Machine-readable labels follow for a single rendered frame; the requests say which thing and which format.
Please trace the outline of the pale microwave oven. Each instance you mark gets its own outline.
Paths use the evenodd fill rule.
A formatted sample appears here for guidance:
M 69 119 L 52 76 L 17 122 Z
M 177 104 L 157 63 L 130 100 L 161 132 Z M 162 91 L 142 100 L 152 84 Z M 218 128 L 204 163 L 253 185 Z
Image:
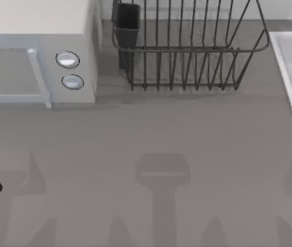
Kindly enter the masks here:
M 99 0 L 0 0 L 0 48 L 37 50 L 52 105 L 95 102 L 101 45 Z M 76 68 L 56 63 L 55 55 L 66 50 L 79 56 Z M 84 80 L 81 89 L 61 84 L 70 74 Z

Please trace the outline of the black cutlery holder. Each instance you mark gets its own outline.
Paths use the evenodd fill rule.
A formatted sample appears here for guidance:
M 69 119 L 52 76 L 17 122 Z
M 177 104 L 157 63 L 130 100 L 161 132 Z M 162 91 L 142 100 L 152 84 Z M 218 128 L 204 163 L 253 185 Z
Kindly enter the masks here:
M 129 53 L 124 49 L 135 49 L 136 47 L 140 29 L 140 5 L 113 0 L 112 7 L 112 23 L 118 46 L 119 68 L 126 69 L 129 67 L 129 62 L 127 62 Z

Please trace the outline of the microwave oven door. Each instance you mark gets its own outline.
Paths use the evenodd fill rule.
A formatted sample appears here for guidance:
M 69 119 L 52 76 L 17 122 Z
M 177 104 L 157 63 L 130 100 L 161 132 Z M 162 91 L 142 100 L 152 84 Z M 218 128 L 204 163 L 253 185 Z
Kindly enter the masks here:
M 42 103 L 52 107 L 50 91 L 34 48 L 0 48 L 0 103 Z

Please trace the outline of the round microwave knob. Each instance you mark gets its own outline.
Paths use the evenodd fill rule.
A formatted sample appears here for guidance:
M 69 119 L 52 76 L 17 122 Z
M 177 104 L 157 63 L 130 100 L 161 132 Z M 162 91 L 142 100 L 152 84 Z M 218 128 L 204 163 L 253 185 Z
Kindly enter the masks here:
M 75 74 L 61 78 L 61 84 L 69 90 L 79 90 L 84 86 L 84 80 Z
M 80 64 L 79 56 L 72 51 L 63 51 L 55 55 L 56 63 L 63 68 L 73 69 Z

